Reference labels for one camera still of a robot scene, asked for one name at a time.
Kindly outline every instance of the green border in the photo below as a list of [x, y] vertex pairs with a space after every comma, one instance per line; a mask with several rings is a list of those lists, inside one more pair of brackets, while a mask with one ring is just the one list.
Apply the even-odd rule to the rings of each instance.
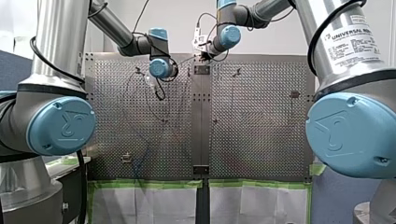
[[306, 223], [311, 223], [311, 204], [312, 204], [312, 183], [302, 182], [278, 182], [266, 180], [248, 180], [248, 179], [223, 179], [209, 180], [210, 188], [241, 188], [241, 187], [258, 187], [272, 189], [306, 189]]
[[156, 180], [98, 180], [88, 182], [88, 223], [92, 224], [93, 195], [97, 189], [200, 189], [202, 180], [156, 181]]

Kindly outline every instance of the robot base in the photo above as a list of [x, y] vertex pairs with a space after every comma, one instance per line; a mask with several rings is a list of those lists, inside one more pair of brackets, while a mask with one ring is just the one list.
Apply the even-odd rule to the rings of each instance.
[[0, 164], [5, 224], [62, 224], [62, 184], [51, 180], [41, 157]]

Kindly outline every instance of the metal bracket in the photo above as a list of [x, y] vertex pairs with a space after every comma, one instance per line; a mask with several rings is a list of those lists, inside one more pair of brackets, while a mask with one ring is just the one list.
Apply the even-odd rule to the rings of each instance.
[[127, 152], [125, 155], [122, 155], [121, 162], [122, 163], [132, 163], [132, 155], [129, 152]]
[[195, 175], [209, 175], [208, 165], [195, 165], [193, 166], [193, 172]]
[[208, 65], [195, 65], [194, 66], [195, 75], [210, 75], [210, 66]]

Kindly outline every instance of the green tape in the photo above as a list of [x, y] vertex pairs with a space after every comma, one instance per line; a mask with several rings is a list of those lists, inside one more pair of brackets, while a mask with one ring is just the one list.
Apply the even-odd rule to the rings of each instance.
[[324, 165], [324, 164], [319, 164], [319, 163], [311, 164], [309, 166], [309, 174], [311, 174], [311, 175], [322, 175], [324, 170], [326, 169], [326, 167], [327, 166]]
[[312, 204], [312, 184], [306, 184], [307, 190], [307, 202], [306, 202], [306, 223], [311, 224], [311, 204]]
[[88, 185], [88, 224], [92, 224], [94, 193], [95, 193], [95, 187], [93, 185]]
[[242, 186], [243, 186], [243, 182], [240, 180], [233, 180], [233, 179], [209, 180], [210, 188], [238, 188]]
[[76, 165], [78, 164], [77, 158], [70, 158], [62, 160], [62, 165]]
[[258, 187], [272, 189], [307, 189], [310, 184], [300, 182], [278, 182], [266, 180], [209, 180], [210, 188], [237, 188], [237, 187]]
[[95, 189], [200, 189], [202, 181], [154, 181], [154, 180], [100, 180], [90, 181], [89, 186]]

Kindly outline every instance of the black cable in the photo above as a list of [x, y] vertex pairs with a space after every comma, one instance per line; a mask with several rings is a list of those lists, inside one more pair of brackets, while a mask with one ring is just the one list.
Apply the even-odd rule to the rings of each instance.
[[97, 11], [93, 12], [92, 14], [88, 15], [88, 19], [96, 16], [97, 14], [99, 14], [101, 11], [103, 11], [103, 9], [105, 9], [107, 7], [107, 5], [108, 5], [107, 2], [103, 3], [101, 8], [99, 8]]
[[200, 27], [201, 18], [202, 18], [203, 16], [209, 16], [209, 17], [215, 19], [216, 21], [218, 20], [214, 15], [212, 15], [212, 14], [210, 14], [210, 13], [208, 13], [208, 12], [204, 12], [204, 13], [202, 13], [202, 14], [199, 16], [199, 18], [198, 18], [197, 27]]
[[288, 2], [294, 9], [297, 9], [296, 4], [293, 2], [293, 0], [288, 0]]
[[52, 68], [53, 70], [61, 73], [62, 75], [65, 75], [66, 77], [70, 77], [72, 79], [74, 79], [75, 81], [79, 82], [80, 84], [85, 83], [84, 79], [79, 78], [79, 77], [75, 77], [65, 71], [63, 71], [62, 69], [58, 68], [57, 66], [55, 66], [53, 63], [51, 63], [50, 61], [48, 61], [40, 52], [40, 50], [38, 50], [37, 45], [35, 44], [35, 36], [32, 37], [32, 39], [30, 39], [30, 47], [32, 48], [33, 52], [35, 53], [35, 55], [41, 60], [43, 61], [43, 63], [45, 63], [46, 65], [48, 65], [50, 68]]
[[136, 24], [134, 25], [134, 31], [133, 31], [133, 33], [136, 31], [137, 25], [139, 24], [140, 19], [142, 18], [143, 13], [145, 12], [145, 9], [146, 9], [146, 6], [148, 5], [148, 3], [149, 3], [149, 0], [146, 1], [145, 5], [144, 5], [143, 8], [142, 8], [142, 11], [140, 12], [139, 17], [137, 18]]
[[81, 209], [78, 216], [78, 224], [84, 224], [85, 216], [87, 213], [88, 192], [87, 192], [87, 173], [85, 170], [85, 162], [81, 150], [77, 151], [77, 158], [78, 158], [79, 170], [81, 172]]
[[286, 19], [293, 11], [294, 11], [294, 8], [292, 8], [291, 11], [286, 13], [283, 17], [280, 17], [280, 18], [274, 19], [274, 20], [270, 20], [269, 22], [282, 21], [282, 20]]
[[161, 97], [157, 91], [155, 91], [155, 95], [160, 101], [163, 101], [166, 98], [165, 91], [163, 90], [163, 86], [161, 85], [160, 80], [158, 78], [155, 78], [155, 80], [157, 80], [158, 87], [160, 87], [160, 90], [163, 93], [163, 97]]
[[344, 3], [343, 5], [341, 5], [340, 7], [338, 7], [337, 9], [335, 9], [327, 18], [326, 20], [319, 26], [319, 28], [315, 31], [314, 35], [312, 36], [311, 42], [309, 44], [309, 48], [308, 48], [308, 65], [309, 65], [309, 69], [311, 69], [311, 72], [316, 76], [317, 75], [317, 70], [314, 66], [314, 53], [315, 53], [315, 48], [317, 46], [317, 43], [320, 40], [320, 37], [323, 33], [323, 31], [327, 28], [327, 26], [332, 23], [332, 21], [347, 7], [361, 2], [361, 7], [363, 7], [366, 3], [367, 0], [350, 0], [347, 3]]
[[[251, 20], [251, 27], [247, 27], [247, 30], [251, 32], [251, 31], [254, 30], [254, 18], [253, 18], [253, 15], [250, 13], [248, 7], [245, 7], [245, 9], [247, 10], [247, 13], [248, 13], [248, 15], [250, 16], [250, 20]], [[277, 18], [277, 19], [271, 19], [271, 20], [269, 20], [269, 21], [268, 21], [268, 20], [265, 20], [265, 19], [263, 19], [263, 18], [259, 18], [259, 19], [260, 19], [261, 21], [263, 21], [263, 22], [269, 22], [269, 23], [271, 23], [271, 22], [277, 22], [277, 21], [283, 21], [284, 19], [286, 19], [286, 18], [294, 11], [294, 9], [295, 9], [295, 7], [292, 8], [290, 12], [286, 13], [284, 16], [282, 16], [282, 17], [280, 17], [280, 18]]]

